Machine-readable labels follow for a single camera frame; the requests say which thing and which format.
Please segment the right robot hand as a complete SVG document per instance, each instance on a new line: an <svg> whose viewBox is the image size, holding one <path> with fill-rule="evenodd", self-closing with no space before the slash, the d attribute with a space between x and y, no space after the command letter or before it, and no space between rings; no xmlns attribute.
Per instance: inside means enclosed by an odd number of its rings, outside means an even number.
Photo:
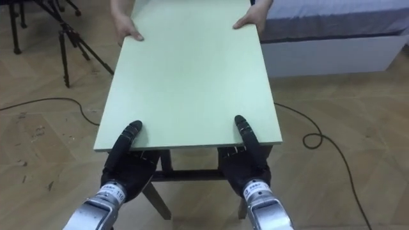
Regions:
<svg viewBox="0 0 409 230"><path fill-rule="evenodd" d="M234 192L244 198L248 182L261 180L270 185L271 172L266 161L267 155L262 152L262 145L247 120L237 115L235 125L243 146L217 148L220 157L219 169Z"/></svg>

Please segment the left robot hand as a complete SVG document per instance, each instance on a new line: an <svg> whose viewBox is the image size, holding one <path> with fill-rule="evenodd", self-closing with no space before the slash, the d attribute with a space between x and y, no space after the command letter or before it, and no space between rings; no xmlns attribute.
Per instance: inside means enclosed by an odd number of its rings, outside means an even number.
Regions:
<svg viewBox="0 0 409 230"><path fill-rule="evenodd" d="M117 138L109 152L101 177L101 185L114 182L124 188L125 202L136 198L157 170L159 151L132 151L132 144L143 123L131 122Z"/></svg>

